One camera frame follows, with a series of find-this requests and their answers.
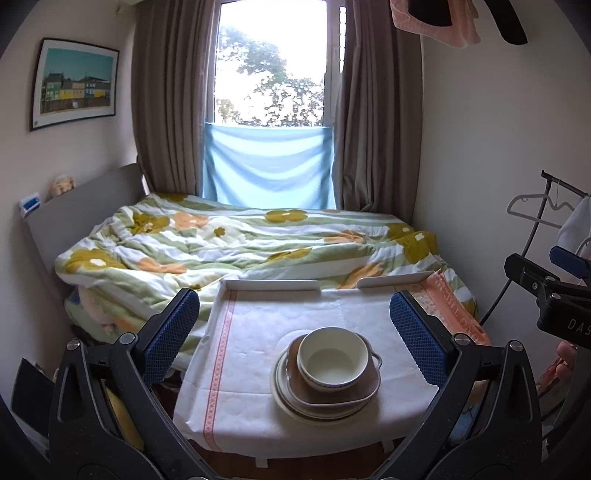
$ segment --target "gray headboard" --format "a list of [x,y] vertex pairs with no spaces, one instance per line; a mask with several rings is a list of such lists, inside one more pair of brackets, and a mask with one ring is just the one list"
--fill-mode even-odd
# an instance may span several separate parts
[[25,237],[55,300],[63,302],[72,290],[53,270],[57,256],[119,208],[144,197],[142,174],[133,163],[80,185],[27,215],[23,220]]

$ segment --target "white wall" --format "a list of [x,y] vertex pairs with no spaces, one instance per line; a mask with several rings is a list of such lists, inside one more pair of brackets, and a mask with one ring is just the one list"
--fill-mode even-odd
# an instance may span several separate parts
[[[131,39],[134,8],[115,0],[40,0],[0,59],[0,393],[8,402],[21,357],[47,371],[70,337],[22,242],[16,207],[53,179],[83,183],[133,161]],[[117,114],[29,132],[31,83],[40,40],[57,37],[121,51]]]
[[[505,258],[521,253],[532,227],[505,213],[509,201],[543,192],[542,169],[591,191],[591,55],[552,0],[512,0],[530,41],[521,47],[505,43],[484,2],[475,4],[481,44],[455,50],[424,40],[414,223],[438,235],[484,314],[506,280]],[[573,199],[565,192],[561,200]],[[537,213],[533,203],[521,208]],[[556,234],[540,226],[529,255],[549,270]],[[486,324],[498,345],[525,343],[535,374],[554,361],[557,343],[537,330],[537,319],[533,296],[512,285]]]

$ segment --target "clothes rack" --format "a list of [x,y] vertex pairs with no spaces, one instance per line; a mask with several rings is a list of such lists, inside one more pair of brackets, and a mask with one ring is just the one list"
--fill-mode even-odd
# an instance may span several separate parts
[[[544,190],[544,193],[546,195],[548,195],[550,193],[550,189],[551,189],[553,183],[555,183],[561,187],[564,187],[565,189],[579,195],[581,198],[586,197],[588,195],[588,193],[586,193],[582,190],[579,190],[577,187],[559,179],[558,177],[554,177],[553,175],[550,175],[549,173],[545,172],[544,170],[542,170],[541,175],[542,175],[542,178],[546,180],[546,187]],[[538,220],[541,219],[542,215],[544,214],[544,209],[546,207],[546,203],[547,203],[547,199],[545,199],[545,198],[542,199],[542,203],[540,204],[540,209],[538,210],[538,215],[536,217]],[[531,243],[534,241],[535,233],[538,231],[539,226],[540,226],[539,223],[534,223],[534,226],[531,229],[530,236],[527,239],[527,242],[525,243],[525,247],[521,253],[522,257],[524,257],[526,255],[526,253],[529,251]],[[501,299],[505,295],[507,289],[509,289],[511,282],[512,282],[512,280],[507,280],[507,283],[505,283],[505,286],[501,290],[501,293],[499,293],[499,296],[493,302],[491,308],[488,310],[488,312],[486,312],[486,314],[484,315],[484,317],[480,321],[480,325],[484,325],[486,323],[488,318],[491,316],[491,313],[493,312],[493,310],[495,310],[496,306],[499,304],[499,302],[501,301]]]

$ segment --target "curtain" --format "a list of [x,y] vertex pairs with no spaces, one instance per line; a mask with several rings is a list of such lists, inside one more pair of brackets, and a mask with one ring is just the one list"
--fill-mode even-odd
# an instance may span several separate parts
[[203,197],[253,208],[334,208],[328,127],[205,125]]
[[388,0],[348,0],[346,21],[335,120],[337,206],[409,222],[423,122],[420,38],[396,29]]
[[213,0],[137,5],[131,101],[151,190],[199,194]]

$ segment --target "floral comforter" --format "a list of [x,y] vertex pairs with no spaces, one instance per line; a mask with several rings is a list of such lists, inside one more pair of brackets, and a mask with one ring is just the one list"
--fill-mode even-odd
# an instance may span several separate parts
[[137,332],[183,287],[199,293],[201,311],[175,366],[186,368],[204,333],[219,282],[316,279],[322,288],[354,288],[363,277],[444,271],[456,297],[475,302],[439,256],[433,233],[396,217],[338,210],[257,210],[195,196],[150,194],[119,209],[61,254],[56,273],[86,287],[113,318],[115,340]]

